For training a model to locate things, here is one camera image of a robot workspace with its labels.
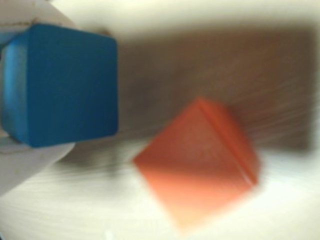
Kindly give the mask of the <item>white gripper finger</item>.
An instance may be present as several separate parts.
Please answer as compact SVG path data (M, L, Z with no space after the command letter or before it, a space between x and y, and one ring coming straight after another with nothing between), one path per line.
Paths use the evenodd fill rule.
M0 131L0 195L65 157L74 143L32 148Z
M42 23L76 29L77 26L46 0L2 0L0 2L0 45L30 26Z

